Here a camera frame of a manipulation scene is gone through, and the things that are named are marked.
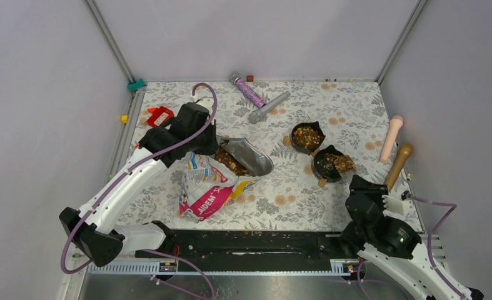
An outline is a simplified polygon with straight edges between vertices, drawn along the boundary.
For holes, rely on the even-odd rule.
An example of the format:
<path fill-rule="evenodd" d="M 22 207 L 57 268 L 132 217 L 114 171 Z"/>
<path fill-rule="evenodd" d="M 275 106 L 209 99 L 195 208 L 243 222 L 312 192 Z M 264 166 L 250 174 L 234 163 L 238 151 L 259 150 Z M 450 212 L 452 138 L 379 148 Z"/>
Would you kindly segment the clear plastic scoop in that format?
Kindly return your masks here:
<path fill-rule="evenodd" d="M 356 163 L 349 155 L 336 156 L 333 162 L 339 173 L 346 173 L 356 168 Z"/>

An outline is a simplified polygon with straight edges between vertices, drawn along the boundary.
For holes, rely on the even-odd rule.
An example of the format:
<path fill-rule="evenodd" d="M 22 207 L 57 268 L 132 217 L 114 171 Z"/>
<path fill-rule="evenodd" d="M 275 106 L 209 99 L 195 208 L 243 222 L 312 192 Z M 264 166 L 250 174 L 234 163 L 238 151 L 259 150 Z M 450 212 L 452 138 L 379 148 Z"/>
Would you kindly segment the pet food bag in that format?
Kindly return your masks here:
<path fill-rule="evenodd" d="M 272 160 L 246 138 L 217 137 L 212 156 L 190 153 L 184 171 L 179 212 L 195 222 L 232 204 L 274 169 Z"/>

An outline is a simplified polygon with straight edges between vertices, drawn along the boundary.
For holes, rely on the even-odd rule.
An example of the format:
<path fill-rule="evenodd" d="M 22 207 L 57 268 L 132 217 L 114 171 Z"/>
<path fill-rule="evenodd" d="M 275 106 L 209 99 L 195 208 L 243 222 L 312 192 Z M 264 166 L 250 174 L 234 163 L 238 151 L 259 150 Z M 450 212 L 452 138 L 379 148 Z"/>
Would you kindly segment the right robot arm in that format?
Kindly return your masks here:
<path fill-rule="evenodd" d="M 351 222 L 340 234 L 339 249 L 379 267 L 415 299 L 483 299 L 483 293 L 462 285 L 436 260 L 432 235 L 422 238 L 408 223 L 387 215 L 401 214 L 413 196 L 389 195 L 384 184 L 354 175 L 345 202 Z"/>

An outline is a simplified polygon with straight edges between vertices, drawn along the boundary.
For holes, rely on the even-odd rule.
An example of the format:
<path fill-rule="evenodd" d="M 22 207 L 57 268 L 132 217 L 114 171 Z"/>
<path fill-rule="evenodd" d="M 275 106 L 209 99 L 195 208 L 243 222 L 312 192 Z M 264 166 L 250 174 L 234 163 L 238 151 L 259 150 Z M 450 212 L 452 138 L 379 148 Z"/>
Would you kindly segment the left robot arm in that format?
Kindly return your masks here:
<path fill-rule="evenodd" d="M 174 251 L 171 231 L 161 222 L 121 226 L 117 221 L 153 180 L 187 153 L 216 152 L 216 105 L 183 104 L 178 114 L 146 131 L 132 156 L 91 200 L 79 209 L 66 207 L 59 219 L 73 243 L 97 267 L 120 254 L 146 249 L 166 257 Z"/>

